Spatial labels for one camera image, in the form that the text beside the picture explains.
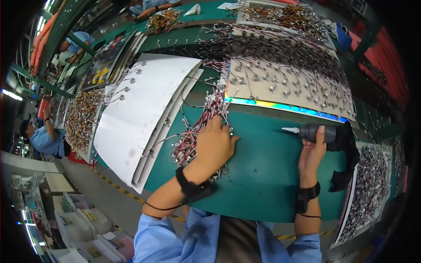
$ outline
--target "green workbench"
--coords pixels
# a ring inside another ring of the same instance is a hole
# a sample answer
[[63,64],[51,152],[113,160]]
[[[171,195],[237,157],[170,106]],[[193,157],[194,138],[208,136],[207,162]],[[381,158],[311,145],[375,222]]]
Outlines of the green workbench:
[[[211,19],[234,19],[230,11],[217,9],[225,1],[201,3],[202,13],[180,17],[180,21],[190,22],[187,19],[211,20]],[[177,7],[188,11],[192,5]],[[144,31],[146,21],[135,24],[134,29]],[[99,41],[110,40],[123,31],[133,30],[133,23],[128,23],[116,29]],[[213,34],[206,34],[201,27],[172,30],[168,33],[150,35],[142,45],[141,52],[154,51],[156,43],[160,40],[161,48],[164,48],[168,40],[169,46],[174,45],[175,39],[178,45],[185,45],[188,39],[189,50],[194,52],[194,41],[211,38]],[[219,78],[219,74],[213,69],[202,67],[205,71],[201,80],[209,77]],[[186,99],[190,105],[200,106],[204,103],[206,91],[211,86],[197,82]],[[376,114],[374,109],[358,98],[354,98],[357,108],[357,123],[370,129],[371,118],[368,113]],[[201,109],[183,106],[187,119],[194,122],[202,113]],[[222,175],[215,183],[218,191],[206,199],[193,204],[193,207],[212,213],[228,215],[237,218],[270,221],[270,222],[293,222],[295,216],[295,196],[298,189],[298,158],[301,151],[301,140],[296,136],[283,133],[280,127],[292,127],[307,122],[331,123],[328,120],[315,119],[311,116],[284,112],[276,109],[266,109],[256,106],[231,105],[229,108],[229,121],[234,127],[235,135],[240,137],[236,144],[234,156],[228,161],[229,173]],[[176,116],[168,135],[177,134],[185,130],[181,121],[180,113]],[[367,135],[360,129],[355,133],[362,141],[368,141]],[[174,176],[177,165],[171,158],[171,144],[176,138],[163,143],[160,153],[156,157],[155,165],[149,175],[145,189],[155,191],[168,179]],[[99,155],[96,156],[98,164],[107,167]],[[333,171],[345,169],[345,154],[343,152],[327,152],[318,170],[318,180],[321,185],[320,207],[323,220],[335,220],[341,215],[345,191],[331,193],[330,179]]]

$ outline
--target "hand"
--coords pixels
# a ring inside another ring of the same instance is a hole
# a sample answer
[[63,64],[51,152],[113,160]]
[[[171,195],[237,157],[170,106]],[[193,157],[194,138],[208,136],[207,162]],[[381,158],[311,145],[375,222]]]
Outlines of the hand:
[[43,112],[44,112],[44,119],[47,119],[47,118],[50,117],[50,109],[49,109],[49,107],[45,107]]
[[124,14],[123,15],[124,19],[129,20],[129,21],[133,21],[135,20],[135,16],[129,16],[129,14]]
[[238,136],[229,136],[228,126],[222,126],[221,117],[209,120],[197,136],[196,158],[183,170],[184,176],[194,183],[209,179],[234,154]]
[[311,143],[306,139],[302,139],[303,149],[301,151],[298,169],[301,177],[316,177],[317,168],[320,161],[326,153],[325,127],[320,126],[316,134],[316,143]]
[[142,11],[142,13],[140,13],[140,15],[137,16],[137,19],[147,19],[154,13],[155,13],[155,7],[145,9]]
[[76,62],[76,60],[77,60],[77,58],[78,58],[78,56],[77,56],[77,55],[74,55],[73,57],[71,57],[71,59],[69,59],[69,63],[70,63],[70,64],[75,63],[75,62]]

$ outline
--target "light blue shirt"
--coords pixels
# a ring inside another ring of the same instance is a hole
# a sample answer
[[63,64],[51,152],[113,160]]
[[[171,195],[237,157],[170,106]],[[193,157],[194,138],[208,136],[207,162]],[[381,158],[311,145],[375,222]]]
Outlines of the light blue shirt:
[[[220,219],[220,215],[207,217],[204,211],[192,207],[186,230],[179,238],[169,217],[159,220],[142,214],[134,237],[133,263],[215,262]],[[263,222],[256,223],[262,263],[322,261],[319,234],[299,235],[285,248]]]
[[141,7],[140,4],[135,4],[134,6],[129,7],[129,9],[136,15],[140,15],[144,9],[165,5],[168,3],[175,4],[178,2],[180,2],[180,0],[143,0],[143,7]]
[[[95,43],[94,37],[86,32],[77,31],[73,34],[75,35],[75,37],[79,38],[82,42],[88,41],[90,45]],[[66,37],[66,40],[70,43],[70,46],[67,49],[68,51],[77,53],[81,49],[81,47],[78,46],[75,42],[73,42],[70,38]]]
[[35,133],[31,136],[31,138],[29,138],[29,141],[39,152],[53,155],[57,155],[58,153],[60,157],[64,156],[63,134],[57,130],[56,139],[52,141],[50,135],[48,134],[47,127],[42,126],[41,128],[35,130]]

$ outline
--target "holographic tape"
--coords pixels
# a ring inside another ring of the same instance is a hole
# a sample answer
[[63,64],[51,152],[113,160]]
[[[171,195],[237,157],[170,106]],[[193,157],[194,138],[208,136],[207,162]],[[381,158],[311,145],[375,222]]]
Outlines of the holographic tape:
[[231,101],[231,103],[235,103],[235,104],[256,105],[256,106],[271,108],[271,109],[281,109],[281,110],[284,110],[284,111],[312,115],[312,116],[315,116],[315,117],[318,117],[318,118],[328,119],[328,120],[332,120],[332,121],[335,121],[335,122],[341,122],[341,123],[344,123],[348,120],[347,118],[344,118],[344,117],[332,115],[332,114],[325,113],[325,112],[317,112],[317,111],[312,110],[312,109],[306,109],[306,108],[301,108],[301,107],[297,107],[297,106],[280,104],[280,103],[272,103],[272,102],[266,102],[266,101],[256,101],[256,102],[254,102],[254,100],[228,97],[226,94],[225,94],[225,101],[227,101],[227,102]]

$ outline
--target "fluorescent light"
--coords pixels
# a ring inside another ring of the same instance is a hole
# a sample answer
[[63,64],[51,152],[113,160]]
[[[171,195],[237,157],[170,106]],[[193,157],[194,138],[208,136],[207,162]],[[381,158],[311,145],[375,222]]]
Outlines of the fluorescent light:
[[40,30],[40,28],[41,28],[41,24],[42,24],[42,22],[43,22],[43,17],[40,17],[40,21],[38,22],[38,27],[37,27],[37,31],[39,31]]
[[15,100],[21,101],[22,97],[19,97],[18,95],[11,93],[10,91],[7,90],[1,90],[4,94],[6,94],[7,96],[10,96],[12,98],[14,98]]
[[45,3],[45,7],[44,7],[44,9],[47,9],[47,7],[48,7],[48,4],[50,3],[50,0],[48,0],[46,3]]

